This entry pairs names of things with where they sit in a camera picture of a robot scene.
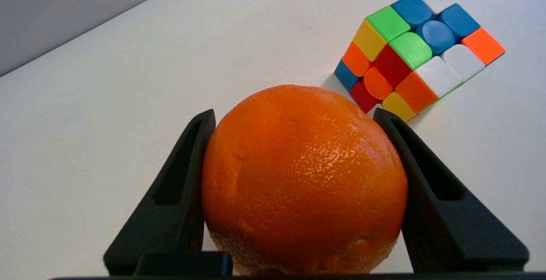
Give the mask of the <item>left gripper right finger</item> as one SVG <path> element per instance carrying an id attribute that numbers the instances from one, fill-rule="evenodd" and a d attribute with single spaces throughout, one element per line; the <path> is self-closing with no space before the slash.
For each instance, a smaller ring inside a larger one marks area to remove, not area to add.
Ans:
<path id="1" fill-rule="evenodd" d="M 414 272 L 523 271 L 524 243 L 493 214 L 397 115 L 374 121 L 396 148 L 408 179 L 402 225 Z"/>

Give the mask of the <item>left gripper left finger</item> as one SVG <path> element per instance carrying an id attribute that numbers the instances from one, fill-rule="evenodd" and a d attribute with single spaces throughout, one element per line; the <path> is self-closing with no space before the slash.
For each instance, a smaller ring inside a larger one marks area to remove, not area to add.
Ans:
<path id="1" fill-rule="evenodd" d="M 144 255 L 202 249 L 201 173 L 215 128 L 213 110 L 199 113 L 185 127 L 148 191 L 104 253 L 110 276 L 133 275 Z"/>

